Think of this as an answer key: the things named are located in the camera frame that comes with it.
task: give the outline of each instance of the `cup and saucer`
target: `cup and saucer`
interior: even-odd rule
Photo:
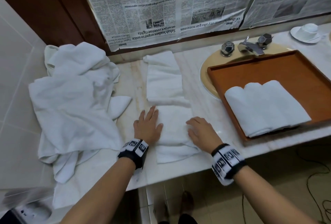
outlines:
[[[294,27],[290,30],[290,34],[296,40],[304,43],[317,43],[321,40],[316,24],[305,24]]]

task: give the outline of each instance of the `faucet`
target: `faucet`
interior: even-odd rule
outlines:
[[[238,44],[238,50],[240,52],[249,51],[255,55],[255,57],[261,57],[264,55],[264,51],[255,43],[247,42],[249,36],[246,39]]]

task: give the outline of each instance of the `chrome knob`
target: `chrome knob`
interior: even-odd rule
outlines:
[[[258,41],[256,44],[263,50],[266,49],[267,45],[272,42],[272,36],[268,33],[263,34],[262,36],[259,37]]]
[[[221,47],[221,54],[224,57],[229,57],[231,56],[232,52],[234,51],[234,43],[231,41],[227,41],[224,44],[222,44]]]

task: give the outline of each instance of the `wristband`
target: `wristband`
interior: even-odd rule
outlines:
[[[229,144],[219,145],[213,152],[212,170],[222,185],[233,182],[234,175],[247,165],[245,159]]]
[[[134,138],[133,140],[125,143],[120,150],[118,159],[127,157],[136,164],[136,170],[143,168],[148,150],[148,144],[143,140]]]

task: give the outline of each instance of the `forearm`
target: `forearm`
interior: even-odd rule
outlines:
[[[316,221],[278,193],[250,167],[243,167],[233,179],[264,223],[317,224]]]
[[[61,224],[109,223],[136,169],[134,162],[120,158],[66,214]]]

